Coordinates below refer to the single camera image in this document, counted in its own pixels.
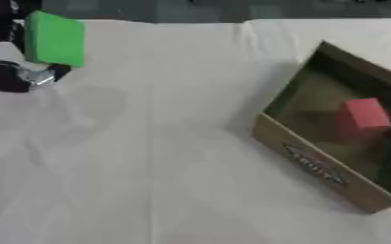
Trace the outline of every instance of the cube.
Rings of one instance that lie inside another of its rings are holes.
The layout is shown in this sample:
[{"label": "cube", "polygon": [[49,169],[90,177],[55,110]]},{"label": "cube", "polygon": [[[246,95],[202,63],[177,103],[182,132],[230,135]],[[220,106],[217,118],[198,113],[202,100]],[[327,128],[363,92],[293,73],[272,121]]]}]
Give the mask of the cube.
[{"label": "cube", "polygon": [[343,140],[372,139],[390,127],[390,119],[376,98],[348,100],[337,112],[337,131]]},{"label": "cube", "polygon": [[26,19],[25,50],[30,62],[84,65],[84,25],[35,11]]}]

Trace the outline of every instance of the cardboard box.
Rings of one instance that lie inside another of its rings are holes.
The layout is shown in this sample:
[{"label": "cardboard box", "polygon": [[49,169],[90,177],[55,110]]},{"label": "cardboard box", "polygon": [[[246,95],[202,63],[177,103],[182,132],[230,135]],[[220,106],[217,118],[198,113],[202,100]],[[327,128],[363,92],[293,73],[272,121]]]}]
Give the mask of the cardboard box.
[{"label": "cardboard box", "polygon": [[369,140],[337,138],[344,101],[377,98],[391,119],[391,71],[321,43],[288,86],[258,115],[254,137],[354,204],[391,207],[391,129]]}]

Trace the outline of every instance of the table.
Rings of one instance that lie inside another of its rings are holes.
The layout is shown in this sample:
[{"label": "table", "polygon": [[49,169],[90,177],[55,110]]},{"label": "table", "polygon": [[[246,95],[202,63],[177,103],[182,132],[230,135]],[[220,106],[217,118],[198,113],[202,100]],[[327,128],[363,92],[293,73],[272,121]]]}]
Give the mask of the table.
[{"label": "table", "polygon": [[391,20],[87,27],[85,68],[0,92],[0,243],[391,243],[249,134],[321,39],[391,69]]}]

